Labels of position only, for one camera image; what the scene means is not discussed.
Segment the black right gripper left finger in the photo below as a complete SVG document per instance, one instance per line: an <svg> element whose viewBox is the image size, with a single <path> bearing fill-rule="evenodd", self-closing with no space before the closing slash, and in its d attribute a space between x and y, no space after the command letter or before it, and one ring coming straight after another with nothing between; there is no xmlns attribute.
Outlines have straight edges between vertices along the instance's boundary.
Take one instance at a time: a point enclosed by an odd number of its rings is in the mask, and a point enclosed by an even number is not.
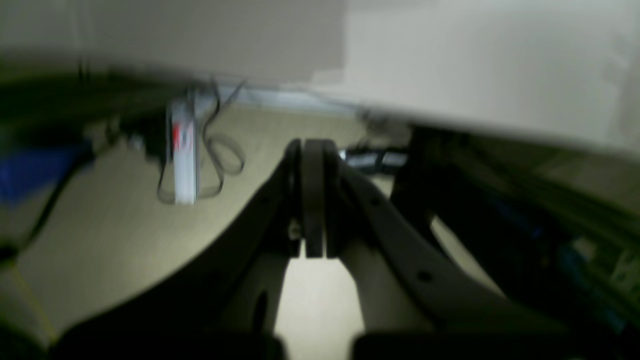
<svg viewBox="0 0 640 360"><path fill-rule="evenodd" d="M290 261L302 255L304 162L295 139L217 239L130 300L69 328L53 360L285 360L275 335Z"/></svg>

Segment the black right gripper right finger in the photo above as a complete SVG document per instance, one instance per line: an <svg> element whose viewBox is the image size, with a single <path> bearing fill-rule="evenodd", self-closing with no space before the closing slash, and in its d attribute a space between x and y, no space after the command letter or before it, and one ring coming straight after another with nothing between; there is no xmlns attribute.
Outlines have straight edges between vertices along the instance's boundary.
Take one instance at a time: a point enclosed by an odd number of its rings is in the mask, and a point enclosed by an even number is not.
<svg viewBox="0 0 640 360"><path fill-rule="evenodd" d="M326 255L354 280L352 360L567 360L564 325L478 284L322 142Z"/></svg>

